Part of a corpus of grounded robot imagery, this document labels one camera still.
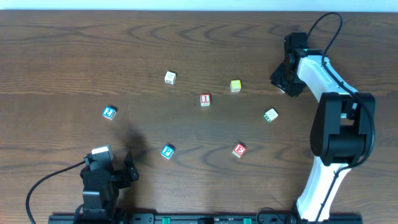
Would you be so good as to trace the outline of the red letter I block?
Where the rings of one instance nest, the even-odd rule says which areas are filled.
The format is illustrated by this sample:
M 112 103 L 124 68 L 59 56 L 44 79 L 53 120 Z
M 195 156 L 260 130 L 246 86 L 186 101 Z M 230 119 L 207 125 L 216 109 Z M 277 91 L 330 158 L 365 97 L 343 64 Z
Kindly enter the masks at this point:
M 200 104 L 201 106 L 210 106 L 211 95 L 209 93 L 200 95 Z

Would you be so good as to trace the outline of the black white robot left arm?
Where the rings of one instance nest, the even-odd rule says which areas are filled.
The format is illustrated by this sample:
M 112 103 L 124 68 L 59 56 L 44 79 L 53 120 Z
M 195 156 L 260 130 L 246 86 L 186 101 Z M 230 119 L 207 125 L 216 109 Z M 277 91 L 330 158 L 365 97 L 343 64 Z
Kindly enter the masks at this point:
M 84 157 L 83 204 L 76 210 L 73 223 L 119 223 L 123 213 L 116 208 L 119 191 L 139 179 L 132 154 L 127 153 L 122 169 L 114 170 L 108 151 Z

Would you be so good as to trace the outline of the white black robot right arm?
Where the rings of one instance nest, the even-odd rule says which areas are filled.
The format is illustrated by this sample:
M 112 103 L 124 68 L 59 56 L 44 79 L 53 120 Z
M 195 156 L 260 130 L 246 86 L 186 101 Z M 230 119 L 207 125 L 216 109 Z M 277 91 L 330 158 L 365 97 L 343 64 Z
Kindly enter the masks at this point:
M 343 179 L 373 149 L 375 99 L 349 86 L 319 49 L 286 50 L 271 83 L 291 97 L 309 88 L 318 101 L 310 132 L 314 162 L 295 209 L 299 222 L 325 223 Z

